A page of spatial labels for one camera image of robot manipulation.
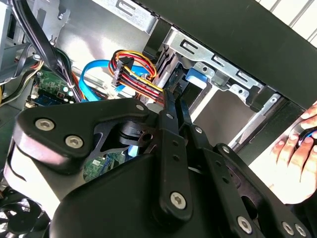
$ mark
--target fan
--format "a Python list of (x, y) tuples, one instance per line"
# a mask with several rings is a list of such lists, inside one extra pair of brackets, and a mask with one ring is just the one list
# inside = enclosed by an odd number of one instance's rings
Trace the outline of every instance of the fan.
[(42, 238), (50, 222), (47, 214), (30, 199), (5, 204), (0, 207), (0, 213), (6, 216), (0, 218), (0, 225), (6, 227), (0, 238)]

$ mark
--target hand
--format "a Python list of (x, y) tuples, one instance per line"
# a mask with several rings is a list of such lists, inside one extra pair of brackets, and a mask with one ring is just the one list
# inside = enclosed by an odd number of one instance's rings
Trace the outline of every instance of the hand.
[(301, 203), (317, 188), (317, 146), (311, 150), (314, 140), (308, 137), (294, 152), (297, 141), (296, 135), (280, 141), (270, 156), (274, 173), (269, 188), (284, 204)]
[(301, 118), (304, 119), (301, 123), (303, 129), (309, 129), (317, 126), (317, 102), (315, 102), (304, 114), (302, 114)]

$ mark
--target silver screw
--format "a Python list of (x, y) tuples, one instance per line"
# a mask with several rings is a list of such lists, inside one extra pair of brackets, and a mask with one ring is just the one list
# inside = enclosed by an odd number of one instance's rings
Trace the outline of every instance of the silver screw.
[(301, 228), (298, 224), (295, 224), (296, 230), (301, 234), (303, 237), (306, 237), (306, 232)]
[(224, 152), (226, 152), (228, 154), (230, 153), (230, 150), (227, 147), (223, 146), (222, 149), (223, 149)]
[(173, 192), (170, 196), (170, 201), (180, 210), (184, 210), (186, 207), (186, 200), (179, 192)]
[(168, 118), (171, 118), (171, 119), (174, 118), (171, 114), (166, 113), (166, 115), (167, 115)]
[(291, 236), (294, 235), (294, 231), (293, 231), (293, 229), (290, 227), (290, 225), (288, 223), (282, 222), (282, 225), (283, 225), (284, 230), (286, 230), (286, 232), (288, 234), (290, 234)]
[(53, 130), (55, 125), (54, 122), (52, 122), (49, 119), (38, 119), (35, 122), (35, 126), (40, 129), (40, 130), (44, 130), (44, 131), (50, 131)]
[(237, 218), (239, 227), (247, 234), (251, 234), (252, 233), (252, 227), (249, 223), (249, 221), (247, 219), (245, 219), (244, 217), (239, 216)]
[(83, 140), (76, 135), (68, 136), (65, 140), (65, 143), (66, 143), (66, 145), (68, 145), (69, 147), (74, 148), (74, 149), (78, 149), (78, 148), (82, 147), (84, 144)]
[(141, 105), (139, 105), (139, 104), (137, 104), (137, 109), (139, 109), (139, 110), (141, 110), (141, 111), (144, 111), (144, 108), (141, 106)]
[(198, 126), (195, 128), (195, 130), (196, 130), (199, 134), (203, 133), (203, 130), (202, 130), (201, 128), (199, 128)]
[(274, 97), (274, 98), (272, 98), (272, 99), (271, 99), (271, 101), (270, 101), (270, 102), (271, 102), (271, 103), (275, 103), (276, 101), (277, 101), (277, 98), (276, 98), (276, 97)]

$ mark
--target wire bundle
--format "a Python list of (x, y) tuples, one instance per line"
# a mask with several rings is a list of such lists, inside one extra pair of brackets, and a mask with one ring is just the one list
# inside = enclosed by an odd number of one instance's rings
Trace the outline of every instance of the wire bundle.
[(121, 57), (133, 58), (135, 62), (141, 65), (148, 73), (147, 78), (141, 78), (127, 66), (124, 66), (119, 76), (118, 83), (134, 89), (138, 94), (143, 95), (154, 101), (157, 100), (162, 89), (152, 84), (152, 80), (157, 75), (157, 70), (153, 63), (144, 55), (135, 51), (116, 51), (109, 62), (108, 68), (112, 76), (117, 68), (117, 62)]
[(9, 3), (12, 5), (14, 17), (44, 63), (58, 77), (67, 82), (76, 102), (81, 102), (84, 96), (78, 87), (77, 77), (71, 71), (69, 57), (50, 44), (26, 0), (9, 0)]
[(30, 79), (43, 67), (43, 65), (44, 65), (44, 62), (40, 61), (38, 66), (35, 69), (32, 69), (26, 72), (22, 76), (21, 82), (19, 86), (17, 87), (17, 89), (11, 95), (1, 100), (0, 107), (17, 99), (22, 94), (26, 86), (28, 85)]

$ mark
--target finger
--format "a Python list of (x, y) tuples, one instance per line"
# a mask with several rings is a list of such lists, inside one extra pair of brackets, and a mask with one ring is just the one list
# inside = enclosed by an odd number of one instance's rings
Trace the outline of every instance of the finger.
[(309, 118), (301, 123), (303, 129), (308, 129), (317, 126), (317, 116)]
[(287, 168), (288, 179), (294, 182), (300, 182), (302, 170), (309, 152), (313, 146), (314, 140), (307, 137), (301, 146), (294, 152)]
[(277, 169), (280, 173), (285, 173), (288, 163), (291, 159), (291, 156), (293, 155), (294, 148), (296, 146), (296, 143), (298, 141), (297, 135), (291, 135), (284, 147), (282, 148), (281, 152), (279, 153), (278, 159), (277, 159)]
[(283, 149), (283, 146), (285, 145), (284, 141), (280, 141), (278, 142), (272, 149), (271, 154), (270, 154), (270, 159), (273, 163), (273, 165), (276, 165), (277, 162), (277, 158), (279, 156), (279, 153), (281, 152), (281, 150)]
[(306, 187), (308, 195), (315, 192), (317, 186), (317, 145), (315, 145), (305, 163), (301, 184)]
[(301, 115), (301, 118), (308, 119), (316, 115), (317, 115), (317, 104), (315, 102), (306, 112), (304, 112), (304, 114)]

